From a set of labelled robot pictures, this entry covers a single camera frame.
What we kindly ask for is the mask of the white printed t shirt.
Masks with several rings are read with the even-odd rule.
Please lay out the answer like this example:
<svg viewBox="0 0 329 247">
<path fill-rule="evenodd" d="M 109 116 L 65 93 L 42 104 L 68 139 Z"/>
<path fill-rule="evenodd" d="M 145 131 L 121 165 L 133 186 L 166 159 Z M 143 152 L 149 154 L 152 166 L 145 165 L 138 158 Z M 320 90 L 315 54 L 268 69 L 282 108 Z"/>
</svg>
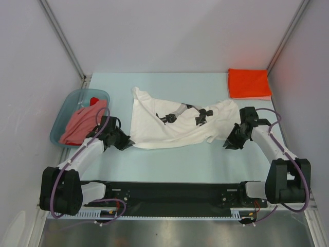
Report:
<svg viewBox="0 0 329 247">
<path fill-rule="evenodd" d="M 240 120 L 239 107 L 224 100 L 207 107 L 156 99 L 138 87 L 132 90 L 134 102 L 130 136 L 141 149 L 177 148 L 225 140 Z"/>
</svg>

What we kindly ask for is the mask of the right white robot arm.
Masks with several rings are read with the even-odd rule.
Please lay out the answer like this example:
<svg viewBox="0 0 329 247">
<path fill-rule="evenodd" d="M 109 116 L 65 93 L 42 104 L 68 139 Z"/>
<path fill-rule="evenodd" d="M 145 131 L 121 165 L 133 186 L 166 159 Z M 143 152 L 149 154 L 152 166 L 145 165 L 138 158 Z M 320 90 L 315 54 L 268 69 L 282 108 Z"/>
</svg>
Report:
<svg viewBox="0 0 329 247">
<path fill-rule="evenodd" d="M 269 161 L 266 181 L 246 181 L 237 193 L 242 206 L 250 206 L 255 199 L 282 205 L 295 213 L 307 209 L 310 200 L 311 165 L 298 158 L 273 134 L 274 125 L 259 118 L 255 107 L 240 109 L 240 123 L 236 123 L 224 142 L 230 150 L 242 149 L 246 141 L 256 143 Z"/>
</svg>

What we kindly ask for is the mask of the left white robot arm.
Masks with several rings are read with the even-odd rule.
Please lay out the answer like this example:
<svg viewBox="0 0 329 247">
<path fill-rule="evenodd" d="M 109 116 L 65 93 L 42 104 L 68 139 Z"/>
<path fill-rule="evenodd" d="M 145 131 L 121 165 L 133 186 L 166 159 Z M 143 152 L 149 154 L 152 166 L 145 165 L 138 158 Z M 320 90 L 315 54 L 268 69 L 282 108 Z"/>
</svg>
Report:
<svg viewBox="0 0 329 247">
<path fill-rule="evenodd" d="M 42 174 L 39 207 L 55 218 L 76 215 L 81 206 L 98 201 L 107 206 L 114 194 L 102 182 L 82 184 L 80 176 L 107 148 L 113 146 L 123 151 L 134 142 L 121 130 L 117 117 L 102 116 L 101 121 L 89 132 L 72 157 L 56 167 L 47 167 Z"/>
</svg>

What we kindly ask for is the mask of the pink t shirt in basket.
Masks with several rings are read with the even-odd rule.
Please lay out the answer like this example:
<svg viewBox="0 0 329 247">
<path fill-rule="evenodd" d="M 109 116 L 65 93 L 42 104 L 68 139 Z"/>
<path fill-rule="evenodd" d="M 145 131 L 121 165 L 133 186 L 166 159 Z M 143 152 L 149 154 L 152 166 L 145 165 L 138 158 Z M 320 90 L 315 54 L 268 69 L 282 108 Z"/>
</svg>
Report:
<svg viewBox="0 0 329 247">
<path fill-rule="evenodd" d="M 59 139 L 60 144 L 81 145 L 86 136 L 100 123 L 105 112 L 104 108 L 107 106 L 107 100 L 95 97 L 92 100 L 95 101 L 94 104 L 74 112 Z"/>
</svg>

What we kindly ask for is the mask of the folded orange t shirt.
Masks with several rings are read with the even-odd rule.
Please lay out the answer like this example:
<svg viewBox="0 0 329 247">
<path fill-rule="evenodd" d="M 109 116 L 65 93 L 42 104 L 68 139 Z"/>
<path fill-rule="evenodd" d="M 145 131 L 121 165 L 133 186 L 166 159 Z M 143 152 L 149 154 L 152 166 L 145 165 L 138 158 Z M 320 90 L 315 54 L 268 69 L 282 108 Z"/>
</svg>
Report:
<svg viewBox="0 0 329 247">
<path fill-rule="evenodd" d="M 233 97 L 272 96 L 267 70 L 228 69 L 228 90 Z"/>
</svg>

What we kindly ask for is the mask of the blue plastic basket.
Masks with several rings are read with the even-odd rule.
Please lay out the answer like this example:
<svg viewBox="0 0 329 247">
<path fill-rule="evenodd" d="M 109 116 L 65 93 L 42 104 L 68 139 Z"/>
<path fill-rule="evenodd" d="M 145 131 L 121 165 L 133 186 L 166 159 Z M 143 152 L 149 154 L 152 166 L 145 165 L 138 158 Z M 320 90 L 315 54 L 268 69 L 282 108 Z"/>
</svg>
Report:
<svg viewBox="0 0 329 247">
<path fill-rule="evenodd" d="M 110 97 L 106 91 L 98 89 L 78 89 L 72 91 L 62 104 L 62 107 L 56 117 L 50 132 L 50 141 L 61 148 L 73 148 L 74 145 L 65 145 L 60 143 L 60 137 L 65 132 L 65 128 L 69 123 L 73 114 L 84 107 L 90 106 L 90 100 L 95 97 L 99 100 L 106 100 L 109 104 Z"/>
</svg>

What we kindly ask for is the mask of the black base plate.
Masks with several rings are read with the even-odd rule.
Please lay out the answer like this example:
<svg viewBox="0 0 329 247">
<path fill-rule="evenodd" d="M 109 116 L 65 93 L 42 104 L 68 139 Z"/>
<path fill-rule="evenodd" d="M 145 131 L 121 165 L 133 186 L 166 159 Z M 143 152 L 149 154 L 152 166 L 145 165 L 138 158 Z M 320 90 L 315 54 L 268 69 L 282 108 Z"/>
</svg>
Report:
<svg viewBox="0 0 329 247">
<path fill-rule="evenodd" d="M 103 199 L 90 202 L 87 207 L 114 207 L 133 212 L 149 210 L 157 213 L 186 211 L 195 215 L 198 211 L 214 214 L 232 208 L 253 208 L 257 204 L 266 207 L 267 201 L 246 196 L 242 182 L 238 184 L 191 183 L 134 183 L 102 182 L 106 185 Z"/>
</svg>

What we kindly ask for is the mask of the right aluminium frame post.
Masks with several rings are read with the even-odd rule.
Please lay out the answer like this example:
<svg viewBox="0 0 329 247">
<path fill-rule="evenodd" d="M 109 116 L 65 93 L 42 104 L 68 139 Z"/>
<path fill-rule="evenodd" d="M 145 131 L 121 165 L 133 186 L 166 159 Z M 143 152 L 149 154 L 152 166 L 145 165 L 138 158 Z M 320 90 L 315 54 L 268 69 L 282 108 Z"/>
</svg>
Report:
<svg viewBox="0 0 329 247">
<path fill-rule="evenodd" d="M 278 61 L 281 53 L 283 52 L 284 48 L 286 47 L 287 43 L 289 42 L 290 38 L 293 36 L 294 31 L 298 27 L 299 23 L 301 22 L 303 16 L 307 12 L 307 9 L 309 8 L 310 4 L 313 1 L 311 0 L 302 0 L 293 16 L 291 19 L 286 31 L 284 32 L 284 35 L 282 39 L 280 40 L 280 43 L 273 54 L 269 65 L 267 66 L 267 75 L 269 76 L 271 71 L 273 70 L 276 62 Z"/>
</svg>

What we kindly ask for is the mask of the aluminium frame post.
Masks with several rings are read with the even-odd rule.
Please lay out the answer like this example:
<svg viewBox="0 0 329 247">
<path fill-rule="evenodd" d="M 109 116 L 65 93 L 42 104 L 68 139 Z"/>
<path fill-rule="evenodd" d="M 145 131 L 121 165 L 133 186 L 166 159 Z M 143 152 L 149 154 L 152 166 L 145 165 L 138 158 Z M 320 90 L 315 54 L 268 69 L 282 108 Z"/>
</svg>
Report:
<svg viewBox="0 0 329 247">
<path fill-rule="evenodd" d="M 63 32 L 60 23 L 58 22 L 51 6 L 47 0 L 38 0 L 39 5 L 41 6 L 46 18 L 48 19 L 55 35 L 57 36 L 59 42 L 61 43 L 65 53 L 67 54 L 73 68 L 77 72 L 78 76 L 82 81 L 85 80 L 85 74 L 82 67 L 80 66 L 78 59 L 76 58 L 73 49 L 71 48 L 65 33 Z"/>
<path fill-rule="evenodd" d="M 284 32 L 284 35 L 282 39 L 280 40 L 280 43 L 273 54 L 269 65 L 267 66 L 267 75 L 269 76 L 271 71 L 273 70 L 276 62 L 278 61 L 281 53 L 283 52 L 284 48 L 286 47 L 287 43 L 289 42 L 290 38 L 293 36 L 294 31 L 298 27 L 299 23 L 301 22 L 303 16 L 307 12 L 307 9 L 309 8 L 310 4 L 313 1 L 311 0 L 302 0 L 293 16 L 291 19 L 286 31 Z"/>
</svg>

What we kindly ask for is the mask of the left aluminium frame post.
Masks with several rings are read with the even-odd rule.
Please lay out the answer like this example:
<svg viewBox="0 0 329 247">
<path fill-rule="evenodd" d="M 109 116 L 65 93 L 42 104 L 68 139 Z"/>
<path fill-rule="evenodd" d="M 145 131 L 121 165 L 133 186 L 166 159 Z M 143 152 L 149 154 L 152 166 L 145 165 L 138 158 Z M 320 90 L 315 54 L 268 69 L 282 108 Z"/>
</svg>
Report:
<svg viewBox="0 0 329 247">
<path fill-rule="evenodd" d="M 82 67 L 80 66 L 78 59 L 76 58 L 73 49 L 71 48 L 65 33 L 63 32 L 60 23 L 58 22 L 51 6 L 47 0 L 38 0 L 39 5 L 41 6 L 46 18 L 48 19 L 55 35 L 57 36 L 59 42 L 61 43 L 65 53 L 67 54 L 73 68 L 77 72 L 78 76 L 82 81 L 85 80 L 85 74 Z"/>
</svg>

